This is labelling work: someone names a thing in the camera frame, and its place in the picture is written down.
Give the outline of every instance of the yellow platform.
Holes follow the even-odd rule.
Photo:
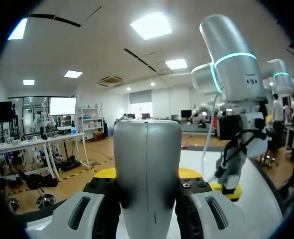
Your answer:
[[[95,178],[116,178],[115,168],[104,169],[94,175]],[[180,178],[201,178],[201,174],[194,170],[179,168]],[[222,185],[218,183],[209,183],[212,191],[222,192]],[[242,189],[240,185],[236,187],[233,194],[225,194],[224,196],[232,201],[238,200],[242,195]]]

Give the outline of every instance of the black and yellow tape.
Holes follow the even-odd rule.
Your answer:
[[[95,173],[98,173],[98,171],[96,171],[95,167],[103,165],[103,164],[105,164],[105,163],[107,163],[107,162],[109,162],[111,160],[113,160],[113,158],[109,158],[108,160],[100,162],[100,163],[95,163],[94,166],[92,166],[92,167],[90,167],[88,169],[82,170],[82,171],[80,171],[78,173],[74,173],[74,174],[72,174],[72,175],[70,175],[68,177],[61,178],[61,181],[69,179],[69,178],[73,178],[73,177],[75,177],[77,175],[80,175],[80,174],[82,174],[82,173],[84,173],[86,171],[89,171],[89,170],[93,170]],[[23,193],[23,192],[27,192],[27,191],[30,191],[30,189],[25,189],[25,190],[20,190],[20,191],[16,191],[16,192],[7,193],[7,195],[14,195],[14,194],[17,194],[17,193]]]

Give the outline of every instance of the air conditioner vent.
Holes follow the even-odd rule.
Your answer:
[[[122,78],[120,78],[118,76],[108,76],[108,77],[101,79],[98,82],[98,85],[105,86],[105,87],[114,87],[114,86],[118,86],[122,82],[123,82]]]

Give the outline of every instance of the white screen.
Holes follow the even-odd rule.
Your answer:
[[[74,115],[76,98],[52,97],[50,100],[49,114],[51,116]]]

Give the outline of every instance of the chair wheel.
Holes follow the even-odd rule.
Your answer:
[[[44,194],[37,199],[36,204],[41,210],[56,203],[56,198],[51,194]]]
[[[9,203],[10,203],[10,205],[11,205],[11,207],[12,207],[13,212],[15,212],[15,211],[18,209],[18,207],[19,207],[19,202],[18,202],[18,200],[17,200],[16,198],[11,198],[11,199],[9,200]]]

